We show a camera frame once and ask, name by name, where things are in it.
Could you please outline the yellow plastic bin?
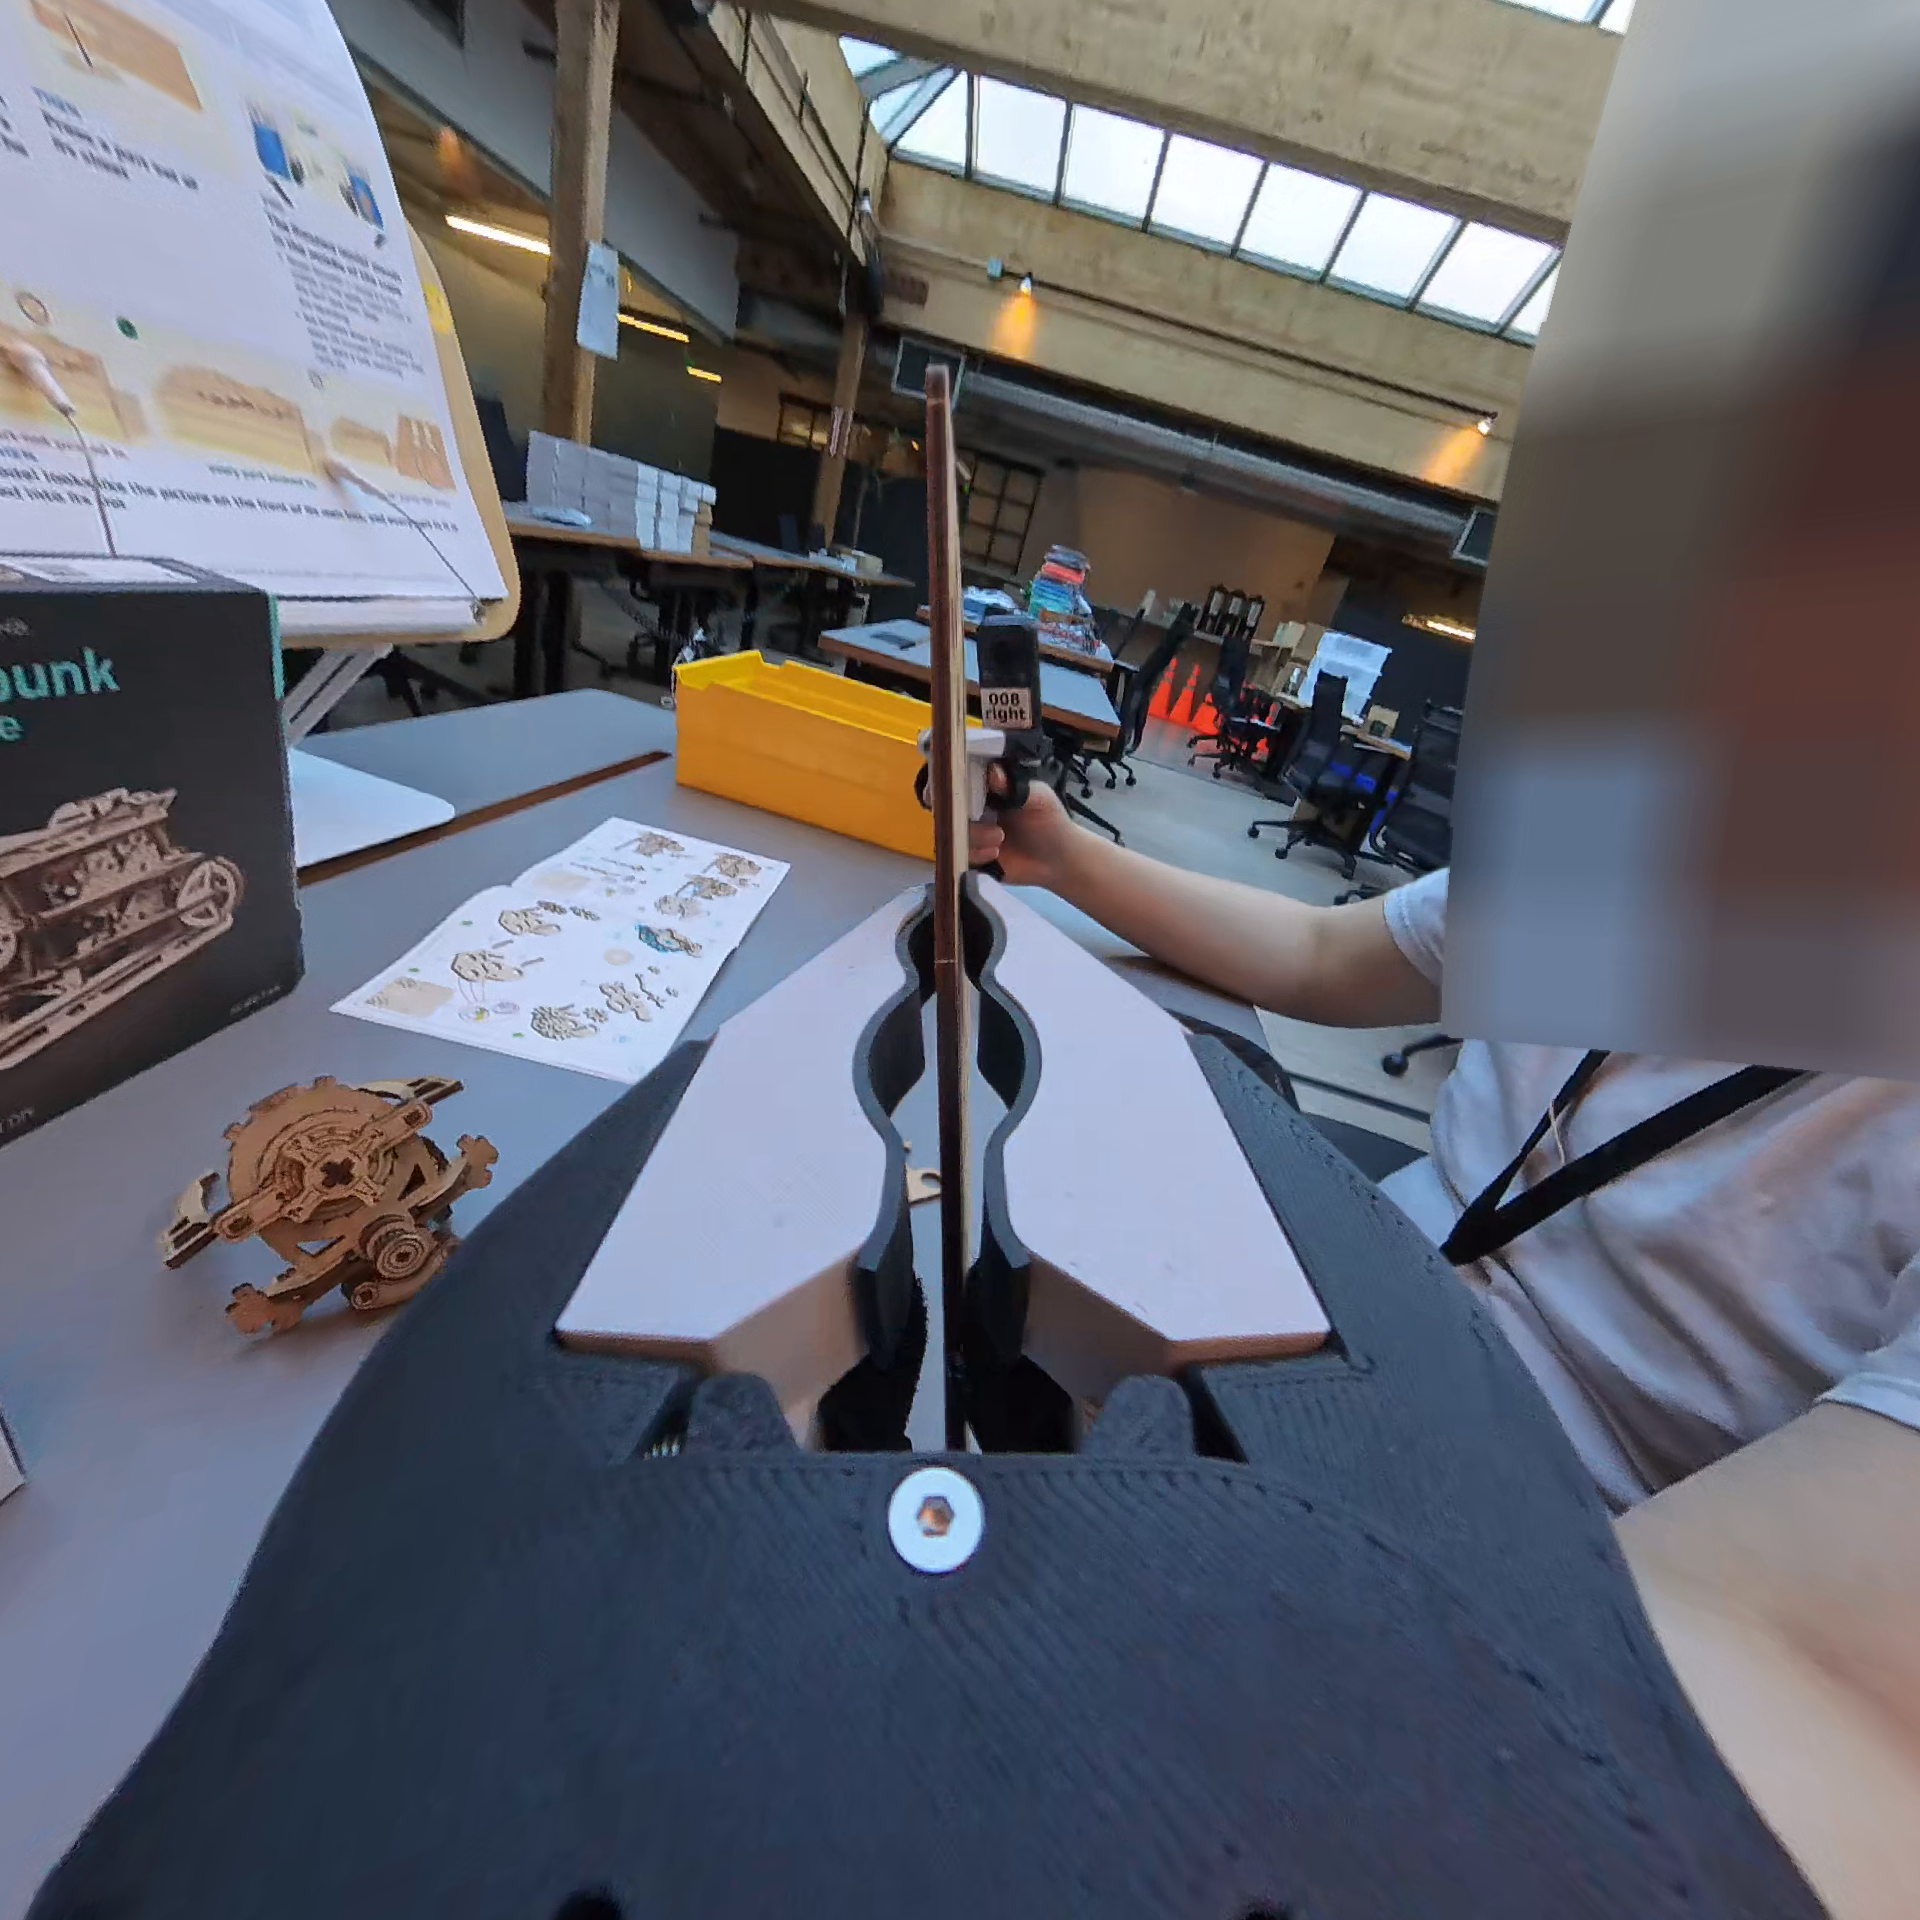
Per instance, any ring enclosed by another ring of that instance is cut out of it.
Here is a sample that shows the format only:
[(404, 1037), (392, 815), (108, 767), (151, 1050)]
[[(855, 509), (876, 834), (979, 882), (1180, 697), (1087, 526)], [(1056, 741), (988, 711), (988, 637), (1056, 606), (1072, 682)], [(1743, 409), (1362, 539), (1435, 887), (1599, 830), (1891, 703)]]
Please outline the yellow plastic bin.
[(935, 813), (921, 798), (929, 701), (756, 651), (680, 666), (675, 697), (683, 787), (933, 858)]

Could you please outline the person's right hand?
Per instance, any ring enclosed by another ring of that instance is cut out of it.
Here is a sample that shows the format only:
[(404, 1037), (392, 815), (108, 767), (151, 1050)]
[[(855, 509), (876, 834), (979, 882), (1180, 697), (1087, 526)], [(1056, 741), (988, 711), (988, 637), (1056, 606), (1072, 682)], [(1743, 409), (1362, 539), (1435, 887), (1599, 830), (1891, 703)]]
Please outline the person's right hand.
[(1016, 787), (1010, 767), (989, 767), (988, 799), (980, 819), (970, 826), (970, 867), (1012, 885), (1063, 894), (1084, 834), (1049, 785), (1024, 781), (1017, 804)]

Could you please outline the black office chair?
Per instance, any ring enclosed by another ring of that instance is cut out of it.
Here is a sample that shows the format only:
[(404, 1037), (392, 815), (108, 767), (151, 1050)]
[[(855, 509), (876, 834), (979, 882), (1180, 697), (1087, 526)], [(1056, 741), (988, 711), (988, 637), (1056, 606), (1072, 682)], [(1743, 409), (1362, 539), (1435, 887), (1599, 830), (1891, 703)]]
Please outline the black office chair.
[(1207, 762), (1213, 779), (1225, 767), (1241, 766), (1251, 756), (1258, 732), (1265, 724), (1258, 711), (1259, 695), (1248, 692), (1255, 651), (1258, 642), (1248, 630), (1237, 630), (1223, 639), (1209, 692), (1212, 732), (1196, 732), (1188, 738), (1191, 751), (1186, 766), (1194, 767), (1197, 762)]
[(1299, 845), (1325, 849), (1343, 878), (1355, 881), (1362, 843), (1405, 775), (1411, 750), (1392, 737), (1354, 733), (1347, 690), (1344, 676), (1316, 673), (1304, 732), (1281, 767), (1292, 812), (1285, 820), (1255, 820), (1247, 834), (1258, 841), (1261, 830), (1282, 831), (1281, 859)]

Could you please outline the wooden mechanical model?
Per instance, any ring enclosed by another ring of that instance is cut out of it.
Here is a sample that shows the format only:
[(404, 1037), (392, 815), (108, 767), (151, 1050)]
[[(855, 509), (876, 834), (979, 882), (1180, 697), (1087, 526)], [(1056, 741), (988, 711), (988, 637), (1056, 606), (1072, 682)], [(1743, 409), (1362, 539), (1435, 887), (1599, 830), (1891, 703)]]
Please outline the wooden mechanical model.
[(450, 1213), (491, 1185), (497, 1147), (428, 1137), (455, 1076), (348, 1084), (320, 1076), (261, 1097), (224, 1129), (227, 1163), (185, 1186), (159, 1236), (180, 1269), (218, 1243), (264, 1242), (283, 1261), (268, 1286), (241, 1284), (227, 1316), (245, 1334), (283, 1332), (332, 1291), (360, 1315), (399, 1308), (463, 1245)]

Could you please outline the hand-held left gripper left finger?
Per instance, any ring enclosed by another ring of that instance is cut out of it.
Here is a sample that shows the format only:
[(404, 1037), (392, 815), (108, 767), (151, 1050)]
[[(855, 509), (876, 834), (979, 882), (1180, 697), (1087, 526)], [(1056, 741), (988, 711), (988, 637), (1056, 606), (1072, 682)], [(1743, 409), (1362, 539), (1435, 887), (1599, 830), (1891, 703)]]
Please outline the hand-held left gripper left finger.
[(908, 1145), (929, 887), (727, 1019), (560, 1309), (580, 1354), (756, 1377), (799, 1438), (905, 1438), (929, 1349)]

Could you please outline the person's left forearm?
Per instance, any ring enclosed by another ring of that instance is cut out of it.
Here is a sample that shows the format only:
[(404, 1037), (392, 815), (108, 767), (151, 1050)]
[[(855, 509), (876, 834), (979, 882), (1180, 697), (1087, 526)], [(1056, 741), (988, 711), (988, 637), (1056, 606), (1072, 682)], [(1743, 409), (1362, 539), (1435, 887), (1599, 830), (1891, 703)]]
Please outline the person's left forearm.
[(1617, 1521), (1664, 1655), (1829, 1915), (1917, 1915), (1917, 1436), (1817, 1404)]

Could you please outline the orange traffic cones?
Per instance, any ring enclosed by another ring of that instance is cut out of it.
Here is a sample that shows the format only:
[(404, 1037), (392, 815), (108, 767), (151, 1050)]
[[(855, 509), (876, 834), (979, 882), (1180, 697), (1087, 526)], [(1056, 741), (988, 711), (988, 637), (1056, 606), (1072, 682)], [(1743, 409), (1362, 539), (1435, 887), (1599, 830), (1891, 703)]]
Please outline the orange traffic cones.
[[(1216, 659), (1219, 651), (1207, 655), (1180, 659), (1168, 676), (1167, 684), (1155, 692), (1153, 703), (1148, 707), (1148, 718), (1160, 733), (1167, 729), (1177, 729), (1180, 738), (1167, 733), (1161, 746), (1172, 742), (1180, 755), (1188, 755), (1188, 738), (1196, 732), (1212, 732), (1212, 682), (1216, 675)], [(1248, 675), (1248, 692), (1259, 695), (1259, 716), (1265, 724), (1255, 733), (1255, 750), (1251, 756), (1259, 756), (1269, 741), (1279, 737), (1279, 716), (1281, 716), (1281, 684), (1285, 682), (1287, 659), (1285, 653), (1267, 646), (1255, 649), (1255, 662)]]

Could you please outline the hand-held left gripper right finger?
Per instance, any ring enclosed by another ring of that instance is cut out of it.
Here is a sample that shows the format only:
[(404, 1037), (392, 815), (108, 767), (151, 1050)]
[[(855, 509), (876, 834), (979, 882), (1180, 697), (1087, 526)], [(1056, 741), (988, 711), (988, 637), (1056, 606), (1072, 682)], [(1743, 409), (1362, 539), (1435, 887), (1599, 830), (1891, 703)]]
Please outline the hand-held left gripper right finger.
[(1001, 881), (965, 882), (980, 1151), (967, 1366), (1068, 1411), (1131, 1377), (1325, 1349), (1306, 1275), (1194, 1034)]

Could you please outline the grey background desk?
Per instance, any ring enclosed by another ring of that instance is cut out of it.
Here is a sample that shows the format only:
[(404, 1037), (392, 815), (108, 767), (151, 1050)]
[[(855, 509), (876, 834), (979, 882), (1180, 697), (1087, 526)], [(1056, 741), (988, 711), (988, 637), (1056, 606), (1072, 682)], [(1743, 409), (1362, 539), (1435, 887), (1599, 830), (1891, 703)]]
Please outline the grey background desk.
[[(898, 684), (931, 699), (931, 636), (916, 620), (895, 618), (826, 630), (818, 649), (855, 678)], [(1104, 682), (1077, 667), (1049, 660), (1041, 666), (1041, 708), (1048, 726), (1072, 732), (1098, 748), (1112, 748), (1121, 738), (1121, 716)]]

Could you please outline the black kit box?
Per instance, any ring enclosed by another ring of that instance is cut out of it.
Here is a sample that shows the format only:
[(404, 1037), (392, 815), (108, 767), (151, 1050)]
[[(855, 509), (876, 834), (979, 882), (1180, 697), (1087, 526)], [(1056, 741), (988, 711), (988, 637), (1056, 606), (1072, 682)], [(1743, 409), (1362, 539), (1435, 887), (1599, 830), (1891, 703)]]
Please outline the black kit box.
[(3, 562), (3, 1139), (305, 975), (275, 602), (169, 559)]

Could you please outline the stack of white boxes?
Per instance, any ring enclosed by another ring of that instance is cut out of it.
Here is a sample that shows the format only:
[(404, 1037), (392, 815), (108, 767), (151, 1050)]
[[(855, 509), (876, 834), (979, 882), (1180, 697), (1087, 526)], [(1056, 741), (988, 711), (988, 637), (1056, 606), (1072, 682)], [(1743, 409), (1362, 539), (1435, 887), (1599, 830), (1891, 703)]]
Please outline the stack of white boxes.
[(524, 452), (524, 511), (612, 534), (671, 557), (704, 557), (715, 492), (709, 482), (535, 430)]

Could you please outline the person's right forearm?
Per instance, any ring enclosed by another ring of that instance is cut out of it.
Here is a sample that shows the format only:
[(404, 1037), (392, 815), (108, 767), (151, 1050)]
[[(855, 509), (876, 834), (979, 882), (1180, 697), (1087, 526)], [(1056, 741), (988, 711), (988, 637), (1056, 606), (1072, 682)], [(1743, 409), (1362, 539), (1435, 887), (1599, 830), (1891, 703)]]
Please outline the person's right forearm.
[(1044, 885), (1148, 958), (1258, 1011), (1373, 1028), (1433, 1021), (1443, 989), (1387, 926), (1386, 898), (1301, 902), (1170, 869), (1068, 827)]

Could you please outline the white instruction booklet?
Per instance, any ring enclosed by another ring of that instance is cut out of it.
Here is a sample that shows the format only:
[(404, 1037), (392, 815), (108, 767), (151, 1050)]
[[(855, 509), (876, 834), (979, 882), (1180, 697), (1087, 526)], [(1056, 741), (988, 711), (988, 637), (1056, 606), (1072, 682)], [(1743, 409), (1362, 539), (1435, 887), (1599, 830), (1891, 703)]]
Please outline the white instruction booklet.
[(455, 907), (332, 1011), (633, 1085), (787, 874), (759, 850), (611, 819)]

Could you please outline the grey desk with brown edge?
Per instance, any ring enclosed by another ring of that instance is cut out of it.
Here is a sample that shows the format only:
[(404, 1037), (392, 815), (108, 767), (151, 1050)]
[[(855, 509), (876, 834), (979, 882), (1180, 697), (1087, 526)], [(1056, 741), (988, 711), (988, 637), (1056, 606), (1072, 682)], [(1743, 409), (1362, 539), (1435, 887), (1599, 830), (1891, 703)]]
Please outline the grey desk with brown edge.
[(312, 737), (291, 756), (301, 885), (671, 759), (676, 716), (602, 687)]

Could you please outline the wooden parts sheet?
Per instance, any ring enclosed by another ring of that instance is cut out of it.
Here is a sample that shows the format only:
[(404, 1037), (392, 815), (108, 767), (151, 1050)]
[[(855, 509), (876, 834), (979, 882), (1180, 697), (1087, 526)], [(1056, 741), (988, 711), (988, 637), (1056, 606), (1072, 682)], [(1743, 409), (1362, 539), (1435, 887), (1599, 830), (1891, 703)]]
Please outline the wooden parts sheet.
[(971, 987), (965, 881), (970, 875), (970, 685), (965, 669), (962, 557), (959, 534), (954, 389), (947, 369), (927, 373), (929, 505), (929, 799), (933, 815), (931, 980), (933, 1068), (940, 1123), (944, 1447), (970, 1444), (965, 1306), (973, 1257)]

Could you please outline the person's grey shirt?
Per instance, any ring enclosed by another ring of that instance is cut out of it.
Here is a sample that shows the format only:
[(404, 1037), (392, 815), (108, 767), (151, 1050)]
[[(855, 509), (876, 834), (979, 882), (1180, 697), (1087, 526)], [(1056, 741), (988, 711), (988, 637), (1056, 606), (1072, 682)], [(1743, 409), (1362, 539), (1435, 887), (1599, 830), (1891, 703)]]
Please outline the person's grey shirt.
[[(1427, 1162), (1384, 1188), (1443, 1242), (1543, 1129), (1496, 1210), (1729, 1063), (1465, 1039)], [(1625, 1514), (1817, 1402), (1917, 1429), (1917, 1089), (1819, 1073), (1571, 1199), (1458, 1275)]]

